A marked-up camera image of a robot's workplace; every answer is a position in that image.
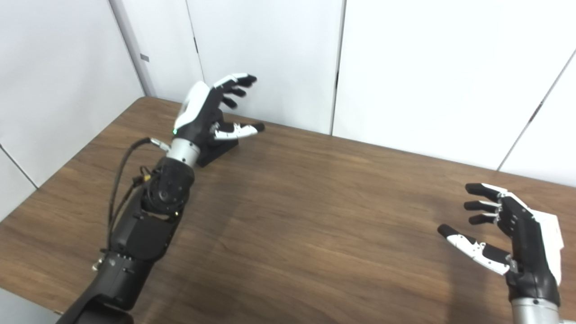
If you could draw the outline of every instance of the wire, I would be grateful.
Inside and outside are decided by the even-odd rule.
[[[151,142],[150,137],[146,137],[146,138],[138,140],[138,141],[134,142],[132,145],[130,145],[130,147],[124,153],[124,156],[122,157],[122,161],[120,162],[120,165],[118,166],[118,170],[116,171],[116,177],[114,178],[114,184],[112,185],[112,194],[110,196],[110,201],[108,204],[108,238],[107,238],[108,251],[110,251],[112,248],[112,228],[114,226],[114,222],[116,221],[116,217],[118,216],[120,209],[122,208],[124,203],[128,200],[128,197],[130,196],[130,194],[132,193],[132,190],[134,189],[134,185],[130,186],[130,189],[122,198],[122,201],[120,202],[118,210],[116,212],[114,212],[114,203],[116,200],[116,194],[118,193],[118,185],[120,185],[120,178],[122,177],[122,171],[124,170],[124,167],[126,166],[126,162],[128,162],[128,158],[130,157],[132,152],[134,150],[136,150],[138,147],[140,147],[144,144],[149,144],[150,142]]]

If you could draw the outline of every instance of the wood grain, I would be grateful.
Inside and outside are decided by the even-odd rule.
[[[94,277],[124,150],[144,136],[169,141],[178,109],[136,101],[2,222],[0,287],[65,310]],[[137,151],[125,174],[161,155]],[[497,228],[468,225],[467,182],[559,216],[561,315],[576,319],[575,188],[273,124],[196,169],[177,235],[132,313],[151,324],[510,323],[503,278],[436,233],[448,223],[509,249]]]

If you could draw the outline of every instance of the white panel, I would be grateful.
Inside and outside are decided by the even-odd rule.
[[[576,187],[575,120],[573,58],[501,170]]]
[[[40,185],[142,88],[108,1],[1,2],[0,142]]]
[[[34,186],[0,150],[0,221],[33,192]]]
[[[190,87],[203,80],[186,0],[111,4],[146,93],[182,102]]]
[[[0,318],[4,324],[53,324],[60,315],[0,288]]]
[[[574,1],[348,1],[334,135],[496,169],[576,46]]]
[[[342,0],[188,0],[204,78],[250,73],[234,114],[328,133]]]

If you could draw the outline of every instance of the robotic hand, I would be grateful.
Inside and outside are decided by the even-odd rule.
[[[226,123],[218,108],[220,103],[235,108],[236,103],[225,94],[243,97],[246,92],[240,87],[250,87],[254,82],[256,77],[249,74],[232,74],[211,88],[204,82],[196,83],[176,118],[171,145],[144,138],[129,148],[116,174],[109,206],[107,248],[93,266],[97,276],[57,324],[133,323],[125,311],[133,308],[154,263],[164,256],[180,224],[194,183],[192,167],[195,164],[204,167],[236,146],[238,138],[264,130],[261,123]],[[152,172],[133,179],[133,186],[114,211],[122,169],[131,152],[143,144],[163,149],[166,156]]]
[[[468,183],[466,191],[490,201],[469,201],[466,210],[482,210],[472,225],[492,223],[512,240],[512,253],[461,234],[442,224],[438,232],[457,249],[488,269],[504,275],[517,324],[558,324],[560,250],[564,247],[558,218],[529,208],[504,188]]]

